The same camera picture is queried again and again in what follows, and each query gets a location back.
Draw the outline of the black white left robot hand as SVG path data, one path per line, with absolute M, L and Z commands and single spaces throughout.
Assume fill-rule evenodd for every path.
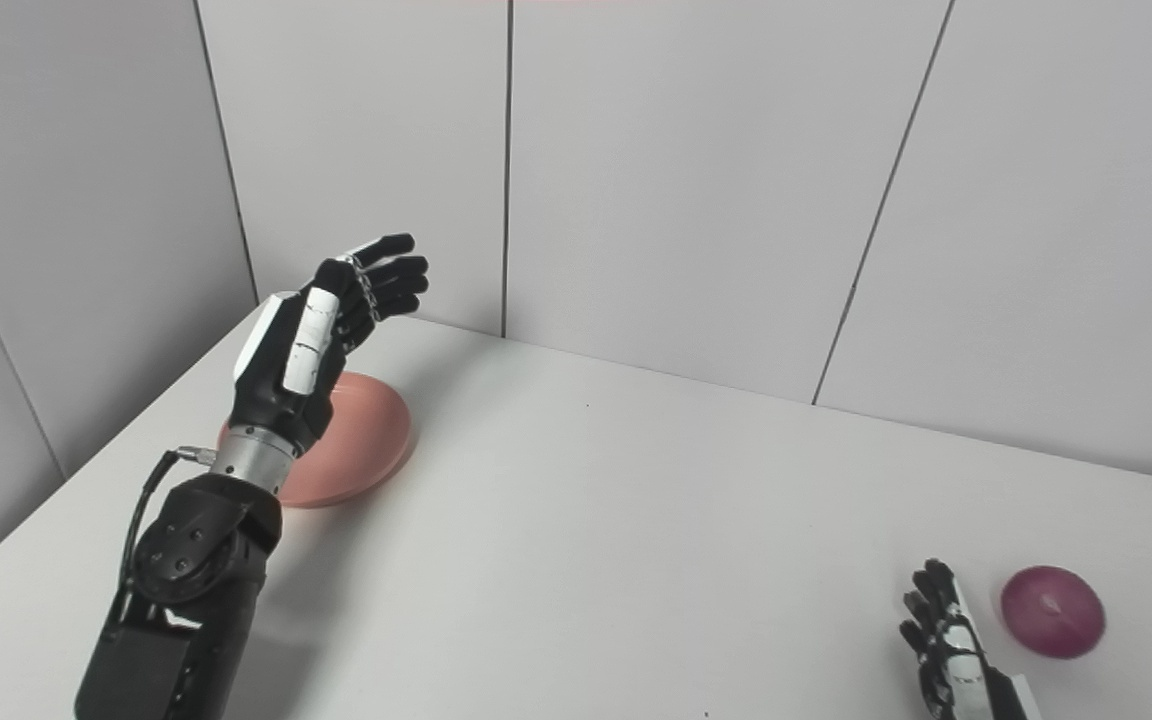
M 429 259 L 412 234 L 385 234 L 319 264 L 296 291 L 276 293 L 236 364 L 229 427 L 268 430 L 296 457 L 320 441 L 333 418 L 332 391 L 349 354 L 393 316 L 419 310 Z

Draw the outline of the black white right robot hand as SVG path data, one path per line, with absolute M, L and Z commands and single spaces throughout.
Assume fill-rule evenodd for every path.
M 1023 675 L 998 670 L 973 623 L 950 566 L 925 560 L 902 596 L 909 617 L 901 637 L 918 664 L 918 685 L 933 719 L 1041 719 Z

